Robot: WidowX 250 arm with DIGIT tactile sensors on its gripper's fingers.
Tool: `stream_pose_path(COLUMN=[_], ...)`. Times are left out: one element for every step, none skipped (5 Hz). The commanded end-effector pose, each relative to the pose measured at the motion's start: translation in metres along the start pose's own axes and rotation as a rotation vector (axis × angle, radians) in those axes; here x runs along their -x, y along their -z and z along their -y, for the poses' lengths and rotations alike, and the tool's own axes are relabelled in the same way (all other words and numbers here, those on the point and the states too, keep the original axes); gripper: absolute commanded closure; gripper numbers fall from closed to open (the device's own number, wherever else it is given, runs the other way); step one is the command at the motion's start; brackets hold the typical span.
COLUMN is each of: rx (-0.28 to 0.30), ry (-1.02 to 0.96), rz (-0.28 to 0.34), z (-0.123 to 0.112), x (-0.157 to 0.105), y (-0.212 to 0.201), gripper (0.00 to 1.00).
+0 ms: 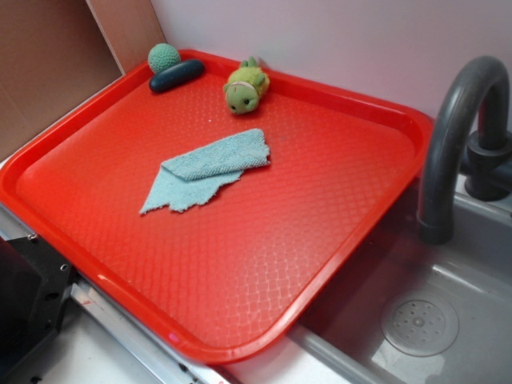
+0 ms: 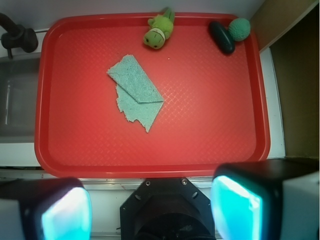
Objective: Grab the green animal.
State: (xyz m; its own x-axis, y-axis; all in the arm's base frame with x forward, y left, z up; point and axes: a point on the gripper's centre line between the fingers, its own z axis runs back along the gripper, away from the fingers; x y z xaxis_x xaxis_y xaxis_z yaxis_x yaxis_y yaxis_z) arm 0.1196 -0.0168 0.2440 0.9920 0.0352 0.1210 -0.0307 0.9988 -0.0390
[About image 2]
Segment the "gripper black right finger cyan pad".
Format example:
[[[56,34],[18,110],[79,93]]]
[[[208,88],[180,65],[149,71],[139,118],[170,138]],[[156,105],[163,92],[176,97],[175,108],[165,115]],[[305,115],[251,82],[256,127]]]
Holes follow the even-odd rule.
[[[317,240],[320,162],[298,157],[221,164],[210,203],[224,240]]]

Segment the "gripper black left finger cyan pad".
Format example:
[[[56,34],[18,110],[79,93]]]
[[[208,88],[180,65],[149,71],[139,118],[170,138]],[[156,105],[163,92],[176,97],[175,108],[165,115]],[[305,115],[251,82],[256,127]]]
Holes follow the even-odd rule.
[[[89,240],[92,204],[77,178],[2,180],[2,240]]]

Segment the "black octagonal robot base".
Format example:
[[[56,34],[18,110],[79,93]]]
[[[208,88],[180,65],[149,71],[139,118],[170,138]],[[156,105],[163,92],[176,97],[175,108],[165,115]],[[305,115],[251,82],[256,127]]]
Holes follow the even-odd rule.
[[[123,240],[214,240],[211,201],[187,178],[147,178],[119,208]]]

